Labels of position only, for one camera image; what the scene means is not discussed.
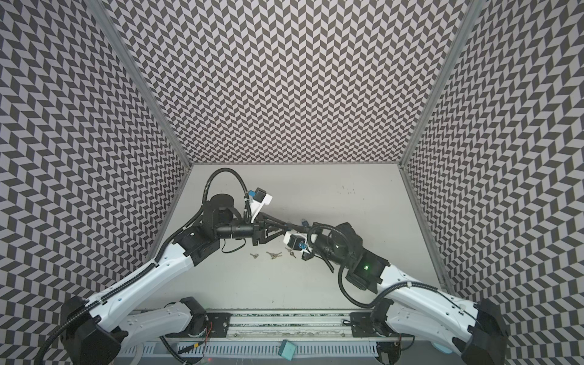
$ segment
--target black and white zigzag pattern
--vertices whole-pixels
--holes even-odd
[[[184,167],[77,0],[3,2],[0,45],[0,362],[23,363],[142,263]]]
[[[467,0],[104,0],[196,162],[397,161]]]
[[[515,364],[584,354],[584,4],[493,0],[408,165],[458,292]]]

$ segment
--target white tabletop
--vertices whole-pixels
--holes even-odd
[[[418,222],[393,164],[371,165],[200,165],[195,166],[166,230],[176,231],[200,207],[204,184],[220,167],[235,169],[248,190],[261,187],[273,196],[262,212],[299,224],[302,218],[337,225],[345,221],[363,238],[363,246],[386,258],[418,280],[439,287]],[[242,190],[229,173],[221,173],[208,197],[227,193],[242,212]],[[226,251],[240,241],[228,240]],[[194,297],[207,309],[348,309],[355,308],[341,294],[336,270],[322,260],[290,256],[281,238],[241,250],[213,253],[145,300],[140,309],[164,306]],[[271,259],[271,253],[281,257]],[[250,253],[258,253],[254,259]],[[355,299],[371,301],[375,294],[345,281]]]

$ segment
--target black cylindrical joint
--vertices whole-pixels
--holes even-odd
[[[223,225],[215,229],[217,238],[252,238],[253,224]]]

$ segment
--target red wire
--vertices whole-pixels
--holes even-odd
[[[203,357],[205,357],[205,350],[207,349],[207,338],[209,337],[209,334],[211,333],[212,329],[213,329],[213,322],[211,322],[211,326],[209,327],[209,331],[207,331],[207,334],[205,335],[205,345],[203,346]]]

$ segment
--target teal block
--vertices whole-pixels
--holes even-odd
[[[296,345],[288,342],[287,340],[282,341],[280,345],[280,350],[278,350],[278,355],[285,358],[288,361],[292,361],[292,356],[296,352]]]

